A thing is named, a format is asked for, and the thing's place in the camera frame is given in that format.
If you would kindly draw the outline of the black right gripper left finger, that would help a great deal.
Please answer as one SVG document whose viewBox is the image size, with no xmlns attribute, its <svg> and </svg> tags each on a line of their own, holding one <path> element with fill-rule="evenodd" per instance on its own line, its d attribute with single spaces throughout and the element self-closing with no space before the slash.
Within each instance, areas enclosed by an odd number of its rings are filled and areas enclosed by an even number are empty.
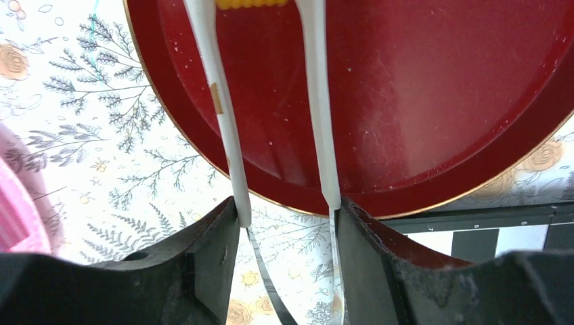
<svg viewBox="0 0 574 325">
<path fill-rule="evenodd" d="M 120 261 L 1 255 L 2 324 L 223 324 L 240 226 L 233 198 Z"/>
</svg>

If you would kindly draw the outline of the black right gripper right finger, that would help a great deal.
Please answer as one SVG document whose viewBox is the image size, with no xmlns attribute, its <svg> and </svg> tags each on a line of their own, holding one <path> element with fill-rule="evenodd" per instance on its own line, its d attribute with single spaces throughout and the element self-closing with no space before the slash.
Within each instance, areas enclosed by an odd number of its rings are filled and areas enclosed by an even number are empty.
<svg viewBox="0 0 574 325">
<path fill-rule="evenodd" d="M 350 324 L 572 324 L 573 251 L 473 264 L 419 244 L 349 198 L 336 215 Z"/>
</svg>

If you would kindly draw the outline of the yellow square biscuit toy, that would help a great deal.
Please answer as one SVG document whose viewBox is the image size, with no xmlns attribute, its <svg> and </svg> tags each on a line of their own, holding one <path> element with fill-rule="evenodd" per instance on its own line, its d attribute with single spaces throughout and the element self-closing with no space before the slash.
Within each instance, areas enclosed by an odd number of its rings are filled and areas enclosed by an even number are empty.
<svg viewBox="0 0 574 325">
<path fill-rule="evenodd" d="M 216 0 L 219 9 L 283 6 L 288 0 Z"/>
</svg>

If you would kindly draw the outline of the pink three-tier cake stand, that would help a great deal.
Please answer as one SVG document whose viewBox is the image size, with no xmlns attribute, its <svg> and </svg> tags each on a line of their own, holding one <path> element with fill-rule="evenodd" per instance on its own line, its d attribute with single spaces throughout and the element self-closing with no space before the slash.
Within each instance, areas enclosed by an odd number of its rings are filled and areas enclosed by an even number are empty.
<svg viewBox="0 0 574 325">
<path fill-rule="evenodd" d="M 56 256 L 57 240 L 48 234 L 34 200 L 14 168 L 1 158 L 1 252 Z"/>
</svg>

